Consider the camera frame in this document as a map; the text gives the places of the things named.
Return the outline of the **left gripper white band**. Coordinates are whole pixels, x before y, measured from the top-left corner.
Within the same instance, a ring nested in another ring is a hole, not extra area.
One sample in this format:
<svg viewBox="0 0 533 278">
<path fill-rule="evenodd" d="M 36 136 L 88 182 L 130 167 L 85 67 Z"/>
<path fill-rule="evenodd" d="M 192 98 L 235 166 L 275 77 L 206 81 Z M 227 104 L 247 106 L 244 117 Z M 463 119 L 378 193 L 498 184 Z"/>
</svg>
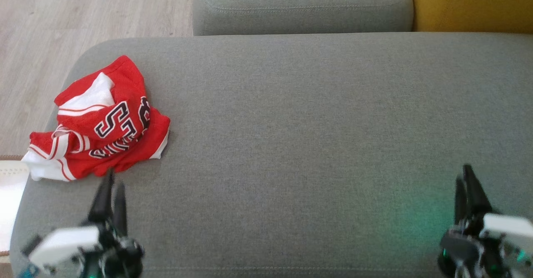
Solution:
<svg viewBox="0 0 533 278">
<path fill-rule="evenodd" d="M 21 251 L 28 266 L 22 278 L 39 274 L 57 274 L 61 263 L 72 261 L 78 266 L 77 278 L 139 278 L 143 272 L 144 249 L 127 228 L 125 185 L 118 182 L 112 210 L 114 170 L 102 179 L 91 208 L 91 225 L 59 228 L 45 237 L 36 235 Z"/>
</svg>

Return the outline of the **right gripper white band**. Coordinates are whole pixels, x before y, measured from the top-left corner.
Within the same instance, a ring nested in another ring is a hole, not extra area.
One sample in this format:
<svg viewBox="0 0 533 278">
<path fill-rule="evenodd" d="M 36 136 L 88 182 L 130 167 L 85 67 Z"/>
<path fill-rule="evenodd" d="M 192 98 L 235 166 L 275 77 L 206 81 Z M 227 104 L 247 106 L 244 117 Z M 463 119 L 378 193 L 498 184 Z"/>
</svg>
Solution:
<svg viewBox="0 0 533 278">
<path fill-rule="evenodd" d="M 532 222 L 497 215 L 471 164 L 456 177 L 454 225 L 437 263 L 448 278 L 531 278 Z"/>
</svg>

